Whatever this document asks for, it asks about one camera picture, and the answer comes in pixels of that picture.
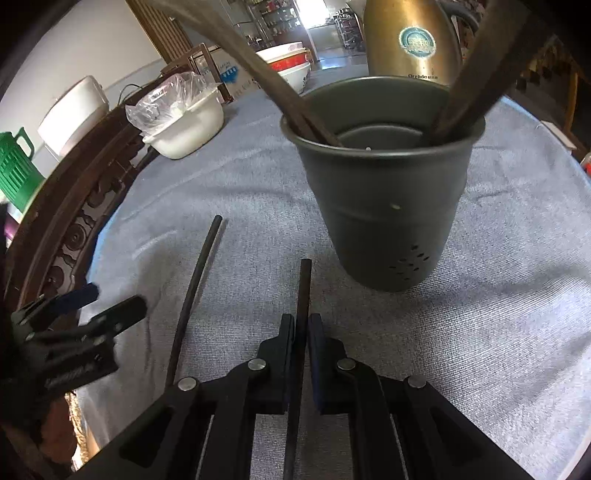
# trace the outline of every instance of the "plastic bag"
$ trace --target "plastic bag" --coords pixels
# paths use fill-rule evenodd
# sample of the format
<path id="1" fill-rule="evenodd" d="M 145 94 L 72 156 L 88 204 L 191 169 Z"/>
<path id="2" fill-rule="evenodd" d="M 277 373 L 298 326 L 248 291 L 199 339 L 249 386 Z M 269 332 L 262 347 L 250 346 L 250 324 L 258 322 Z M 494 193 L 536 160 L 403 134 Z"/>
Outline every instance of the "plastic bag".
<path id="1" fill-rule="evenodd" d="M 125 115 L 143 136 L 156 135 L 215 88 L 195 72 L 175 73 L 136 105 L 125 105 Z"/>

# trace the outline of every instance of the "green plastic basket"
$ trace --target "green plastic basket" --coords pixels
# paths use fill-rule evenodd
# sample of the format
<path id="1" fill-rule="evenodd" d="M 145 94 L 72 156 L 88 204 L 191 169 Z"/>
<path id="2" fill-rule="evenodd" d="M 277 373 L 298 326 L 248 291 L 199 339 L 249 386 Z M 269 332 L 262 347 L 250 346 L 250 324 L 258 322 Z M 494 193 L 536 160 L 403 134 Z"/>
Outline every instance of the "green plastic basket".
<path id="1" fill-rule="evenodd" d="M 20 137 L 25 139 L 31 148 L 28 157 L 17 143 Z M 43 175 L 31 161 L 34 153 L 33 142 L 24 128 L 21 128 L 14 137 L 10 132 L 0 133 L 0 190 L 23 213 L 44 180 Z"/>

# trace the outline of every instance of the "chopstick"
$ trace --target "chopstick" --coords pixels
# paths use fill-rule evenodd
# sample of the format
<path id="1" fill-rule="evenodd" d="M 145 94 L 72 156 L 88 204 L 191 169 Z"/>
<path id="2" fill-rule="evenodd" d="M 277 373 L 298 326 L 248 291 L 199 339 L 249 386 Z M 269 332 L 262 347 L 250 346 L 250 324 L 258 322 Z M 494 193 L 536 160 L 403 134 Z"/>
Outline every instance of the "chopstick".
<path id="1" fill-rule="evenodd" d="M 341 142 L 313 113 L 306 102 L 246 41 L 228 25 L 206 0 L 147 0 L 155 8 L 179 18 L 223 48 L 259 83 L 287 117 L 294 132 L 313 141 L 342 147 Z"/>
<path id="2" fill-rule="evenodd" d="M 519 0 L 494 0 L 474 47 L 452 85 L 424 144 L 452 141 L 488 112 L 551 37 L 546 24 Z"/>

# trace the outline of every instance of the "kettle logo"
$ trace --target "kettle logo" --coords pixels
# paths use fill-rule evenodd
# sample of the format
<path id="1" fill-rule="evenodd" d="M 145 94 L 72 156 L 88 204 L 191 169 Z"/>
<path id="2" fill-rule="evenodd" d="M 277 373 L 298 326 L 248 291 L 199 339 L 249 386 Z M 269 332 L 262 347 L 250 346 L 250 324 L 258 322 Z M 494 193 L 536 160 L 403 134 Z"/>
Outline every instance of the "kettle logo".
<path id="1" fill-rule="evenodd" d="M 437 49 L 431 32 L 421 27 L 403 29 L 398 36 L 398 41 L 406 53 L 418 59 L 425 60 L 431 57 Z"/>

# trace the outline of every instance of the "green handle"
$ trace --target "green handle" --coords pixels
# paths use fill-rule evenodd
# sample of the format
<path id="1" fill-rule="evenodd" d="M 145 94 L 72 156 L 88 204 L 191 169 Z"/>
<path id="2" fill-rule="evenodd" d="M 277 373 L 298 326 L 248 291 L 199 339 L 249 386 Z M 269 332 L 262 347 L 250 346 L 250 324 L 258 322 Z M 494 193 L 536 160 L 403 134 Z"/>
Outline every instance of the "green handle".
<path id="1" fill-rule="evenodd" d="M 27 142 L 27 145 L 31 149 L 31 153 L 29 154 L 28 158 L 29 158 L 29 160 L 33 161 L 33 155 L 35 154 L 35 147 L 33 147 L 33 142 L 31 142 L 31 139 L 29 138 L 29 136 L 25 132 L 24 127 L 21 127 L 21 129 L 14 136 L 14 141 L 17 141 L 19 137 L 24 138 L 25 142 Z"/>

